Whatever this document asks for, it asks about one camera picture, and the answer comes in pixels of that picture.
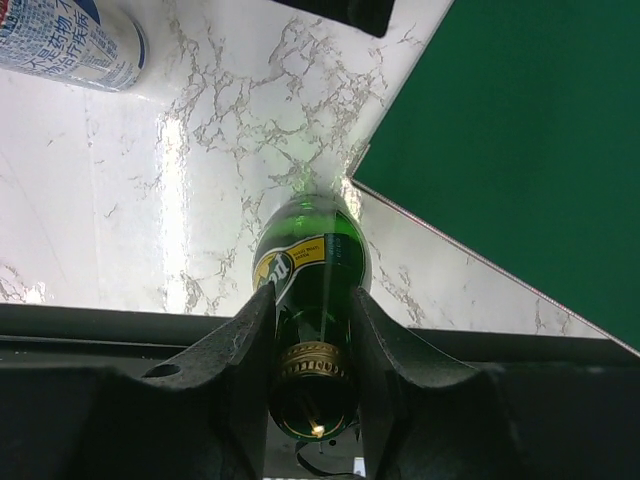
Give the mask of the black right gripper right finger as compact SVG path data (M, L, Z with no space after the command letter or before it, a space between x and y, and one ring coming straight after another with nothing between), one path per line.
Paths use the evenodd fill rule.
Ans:
M352 349L370 479L639 475L639 359L613 341L410 330L357 290Z

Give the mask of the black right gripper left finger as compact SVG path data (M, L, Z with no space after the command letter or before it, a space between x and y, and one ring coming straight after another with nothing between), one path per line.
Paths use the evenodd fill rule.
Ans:
M258 479L275 294L187 346L1 333L5 479Z

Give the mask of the green glass Perrier bottle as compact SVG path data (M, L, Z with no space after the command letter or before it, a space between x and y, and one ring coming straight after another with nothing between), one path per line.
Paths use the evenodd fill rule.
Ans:
M265 225L252 284L270 284L275 293L274 422L308 443L340 435L358 407L351 295L371 286L370 250L359 225L333 199L292 198Z

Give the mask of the silver blue energy drink can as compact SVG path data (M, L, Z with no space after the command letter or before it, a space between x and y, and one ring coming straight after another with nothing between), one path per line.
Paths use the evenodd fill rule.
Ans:
M103 92L131 88L148 53L145 34L115 1L1 3L1 68Z

